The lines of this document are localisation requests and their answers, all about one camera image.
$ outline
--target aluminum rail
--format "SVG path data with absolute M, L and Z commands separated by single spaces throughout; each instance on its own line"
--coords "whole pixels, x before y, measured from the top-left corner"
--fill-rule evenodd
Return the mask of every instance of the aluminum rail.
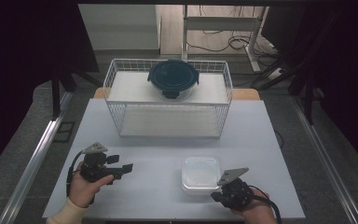
M 296 112 L 301 120 L 301 123 L 304 125 L 304 128 L 310 138 L 310 141 L 315 148 L 316 153 L 319 156 L 319 159 L 324 167 L 324 170 L 329 178 L 333 189 L 336 191 L 336 195 L 340 200 L 342 207 L 347 214 L 349 221 L 352 224 L 358 224 L 358 209 L 354 199 L 352 198 L 350 192 L 342 181 L 334 163 L 331 161 L 324 144 L 322 143 L 319 135 L 317 134 L 315 128 L 308 123 L 308 120 L 304 116 L 303 107 L 300 102 L 299 97 L 291 96 L 292 103 L 296 108 Z
M 22 203 L 24 202 L 29 189 L 34 183 L 34 178 L 36 177 L 43 159 L 45 159 L 45 156 L 48 152 L 48 148 L 53 141 L 54 134 L 60 127 L 63 115 L 65 114 L 66 107 L 69 105 L 72 95 L 73 94 L 71 92 L 66 92 L 63 95 L 61 99 L 61 113 L 55 120 L 52 120 L 48 123 L 48 127 L 43 133 L 38 145 L 36 146 L 36 149 L 34 150 L 32 158 L 28 162 L 27 167 L 22 173 L 16 188 L 11 194 L 4 211 L 0 216 L 0 224 L 13 223 L 17 214 L 20 212 Z

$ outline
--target white table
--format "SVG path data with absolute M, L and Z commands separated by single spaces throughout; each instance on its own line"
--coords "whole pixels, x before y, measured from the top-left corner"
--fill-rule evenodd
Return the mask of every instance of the white table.
M 85 215 L 105 220 L 241 220 L 210 196 L 181 188 L 189 156 L 216 157 L 222 170 L 249 167 L 241 179 L 269 193 L 283 219 L 304 218 L 263 101 L 233 101 L 220 139 L 120 138 L 104 100 L 91 99 L 43 217 L 65 203 L 65 179 L 75 155 L 94 142 L 133 163 L 132 173 L 103 187 Z

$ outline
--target round container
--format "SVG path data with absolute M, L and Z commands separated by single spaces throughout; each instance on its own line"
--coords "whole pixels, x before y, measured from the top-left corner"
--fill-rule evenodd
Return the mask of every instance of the round container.
M 182 189 L 188 194 L 210 195 L 218 191 L 220 164 L 213 157 L 189 157 L 182 163 Z
M 150 69 L 147 81 L 151 81 L 158 94 L 171 100 L 184 100 L 192 87 L 199 83 L 200 73 L 189 63 L 168 60 Z

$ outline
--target dark teal lid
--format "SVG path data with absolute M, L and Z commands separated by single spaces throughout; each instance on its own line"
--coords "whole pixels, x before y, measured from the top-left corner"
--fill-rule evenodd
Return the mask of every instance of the dark teal lid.
M 150 69 L 148 81 L 162 91 L 169 99 L 175 99 L 181 91 L 186 91 L 199 83 L 200 73 L 189 63 L 168 60 Z

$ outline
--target square plastic container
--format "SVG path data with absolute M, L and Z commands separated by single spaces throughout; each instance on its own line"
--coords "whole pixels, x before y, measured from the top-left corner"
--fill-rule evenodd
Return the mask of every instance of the square plastic container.
M 182 163 L 182 189 L 188 194 L 210 195 L 218 191 L 219 161 L 213 157 L 189 157 Z
M 169 100 L 148 81 L 164 60 L 114 59 L 103 96 L 122 137 L 219 138 L 232 99 L 228 65 L 223 61 L 184 61 L 200 73 L 199 84 L 183 100 Z

